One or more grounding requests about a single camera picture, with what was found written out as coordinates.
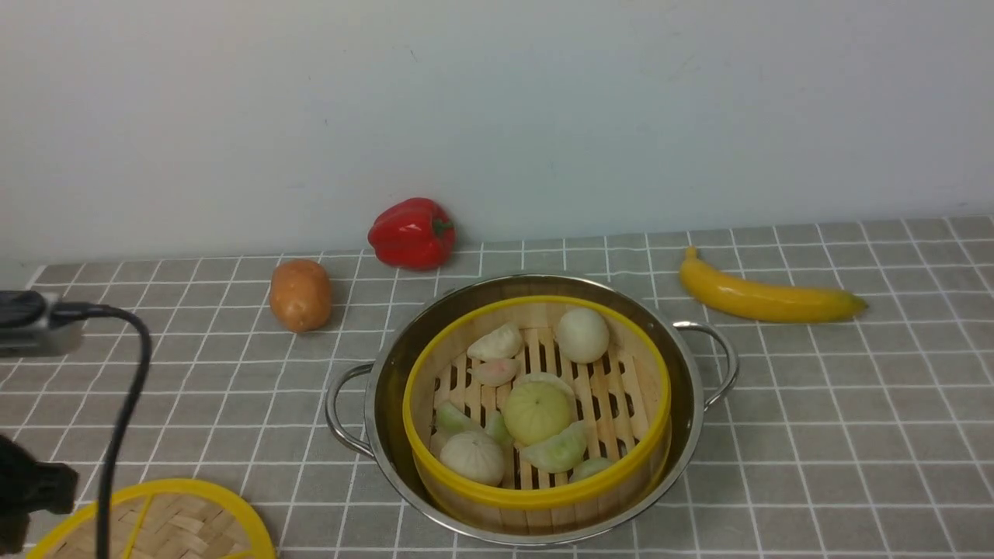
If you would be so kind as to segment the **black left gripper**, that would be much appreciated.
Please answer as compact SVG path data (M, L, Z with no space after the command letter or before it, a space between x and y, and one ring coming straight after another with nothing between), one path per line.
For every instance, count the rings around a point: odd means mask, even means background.
M30 516L66 516L75 508L79 475L67 464L36 460L28 450L1 436L1 554L22 551Z

